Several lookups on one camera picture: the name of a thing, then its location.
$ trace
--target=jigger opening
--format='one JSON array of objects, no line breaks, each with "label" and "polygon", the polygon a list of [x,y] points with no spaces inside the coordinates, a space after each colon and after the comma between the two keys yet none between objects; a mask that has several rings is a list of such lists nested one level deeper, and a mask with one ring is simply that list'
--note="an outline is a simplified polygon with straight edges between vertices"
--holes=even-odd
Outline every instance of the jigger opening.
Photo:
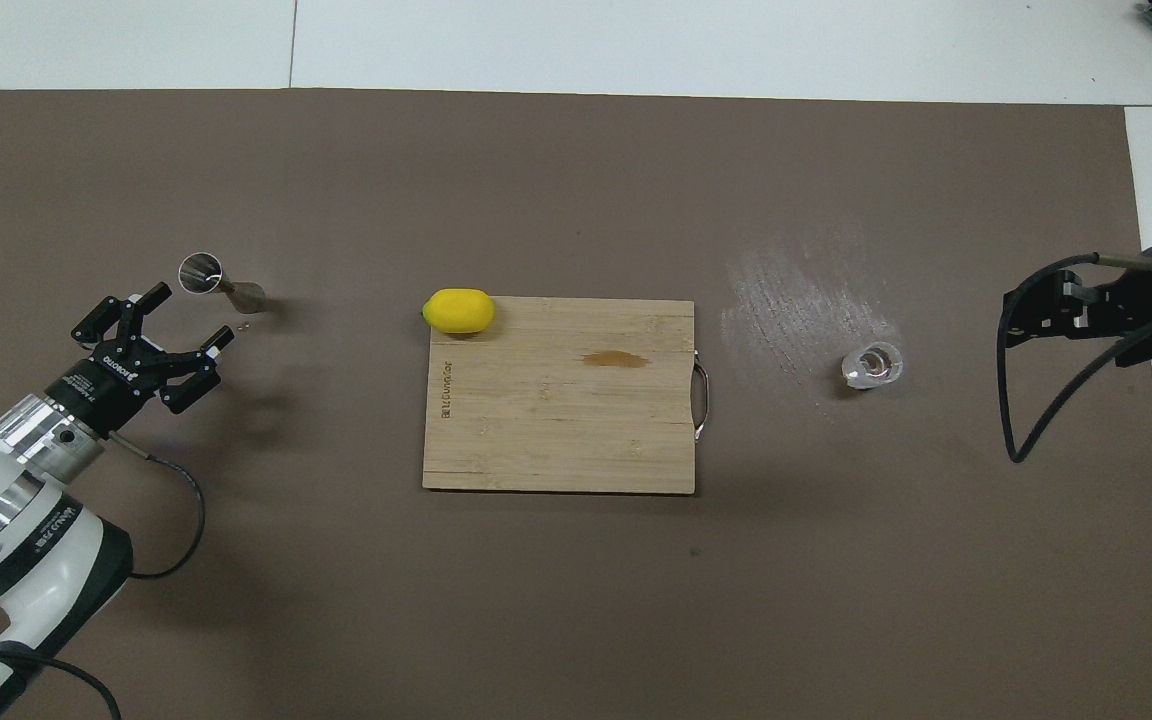
[{"label": "jigger opening", "polygon": [[194,295],[215,291],[225,280],[220,260],[211,252],[195,252],[180,263],[180,287]]}]

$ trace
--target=jigger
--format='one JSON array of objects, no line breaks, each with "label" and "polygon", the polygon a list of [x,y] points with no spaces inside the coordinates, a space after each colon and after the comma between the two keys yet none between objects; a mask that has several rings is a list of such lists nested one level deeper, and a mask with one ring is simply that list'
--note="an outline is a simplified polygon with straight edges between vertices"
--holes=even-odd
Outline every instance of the jigger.
[{"label": "jigger", "polygon": [[211,252],[195,252],[180,263],[180,287],[194,295],[223,291],[242,314],[259,313],[265,309],[265,288],[257,283],[233,282],[225,276],[220,260]]}]

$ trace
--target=yellow lemon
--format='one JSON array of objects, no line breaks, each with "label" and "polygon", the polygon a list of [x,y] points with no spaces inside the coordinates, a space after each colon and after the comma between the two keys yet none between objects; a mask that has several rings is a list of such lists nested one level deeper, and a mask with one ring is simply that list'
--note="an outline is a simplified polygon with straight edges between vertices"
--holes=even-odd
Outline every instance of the yellow lemon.
[{"label": "yellow lemon", "polygon": [[420,308],[425,323],[448,334],[476,333],[486,329],[495,318],[495,304],[488,294],[467,287],[444,287]]}]

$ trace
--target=wooden cutting board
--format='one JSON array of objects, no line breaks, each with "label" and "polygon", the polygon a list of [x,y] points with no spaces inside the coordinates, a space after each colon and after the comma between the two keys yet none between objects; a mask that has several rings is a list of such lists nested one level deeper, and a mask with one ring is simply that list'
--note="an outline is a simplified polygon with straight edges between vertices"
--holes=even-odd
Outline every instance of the wooden cutting board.
[{"label": "wooden cutting board", "polygon": [[691,301],[493,301],[430,333],[426,488],[695,492]]}]

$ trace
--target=metal handle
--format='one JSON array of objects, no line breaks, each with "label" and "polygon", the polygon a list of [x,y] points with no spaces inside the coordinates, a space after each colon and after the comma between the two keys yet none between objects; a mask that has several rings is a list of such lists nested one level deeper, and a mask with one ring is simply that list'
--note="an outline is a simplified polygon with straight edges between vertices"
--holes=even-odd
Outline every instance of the metal handle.
[{"label": "metal handle", "polygon": [[708,419],[708,373],[705,372],[704,365],[700,364],[700,351],[694,350],[696,354],[695,363],[691,365],[692,373],[700,373],[700,397],[704,397],[705,410],[700,415],[699,423],[696,423],[696,442],[700,441],[700,433],[705,432],[705,420]]}]

